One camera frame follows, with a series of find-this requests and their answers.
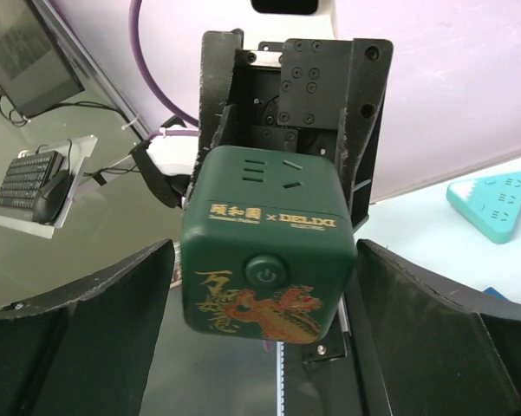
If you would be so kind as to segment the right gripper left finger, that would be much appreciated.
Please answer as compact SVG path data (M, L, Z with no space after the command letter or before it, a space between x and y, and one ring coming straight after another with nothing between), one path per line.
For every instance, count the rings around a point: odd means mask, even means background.
M170 290L160 241L0 309L0 415L136 415Z

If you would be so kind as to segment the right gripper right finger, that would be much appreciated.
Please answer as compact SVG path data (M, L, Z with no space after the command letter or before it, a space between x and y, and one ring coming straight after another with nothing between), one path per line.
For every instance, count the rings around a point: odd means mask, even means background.
M394 415L521 415L521 304L373 241L357 244L363 306Z

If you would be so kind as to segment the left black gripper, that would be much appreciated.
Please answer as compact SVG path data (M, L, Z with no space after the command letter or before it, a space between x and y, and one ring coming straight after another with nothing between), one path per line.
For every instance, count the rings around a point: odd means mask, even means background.
M230 32L208 32L203 41L190 199L205 158L220 146L321 156L336 169L355 239L368 221L392 42L290 38L247 50ZM321 340L283 343L320 345L335 329L344 291Z

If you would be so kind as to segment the dark green cube plug adapter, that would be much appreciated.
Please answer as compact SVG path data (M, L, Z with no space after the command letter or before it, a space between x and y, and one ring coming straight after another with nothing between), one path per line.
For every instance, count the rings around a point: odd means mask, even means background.
M220 146L205 158L180 239L186 324L203 334L321 340L353 274L353 226L321 156Z

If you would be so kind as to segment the teal triangular power strip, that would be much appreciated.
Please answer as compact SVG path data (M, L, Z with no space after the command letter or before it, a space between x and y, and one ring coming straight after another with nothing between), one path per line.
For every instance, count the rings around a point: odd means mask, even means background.
M521 171L453 182L446 199L489 240L506 244L521 213Z

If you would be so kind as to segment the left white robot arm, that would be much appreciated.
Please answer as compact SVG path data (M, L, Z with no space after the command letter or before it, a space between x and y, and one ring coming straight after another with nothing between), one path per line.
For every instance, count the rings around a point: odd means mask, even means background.
M246 49L240 30L204 34L198 128L161 128L132 152L183 211L190 328L302 345L307 361L344 354L393 54L387 39Z

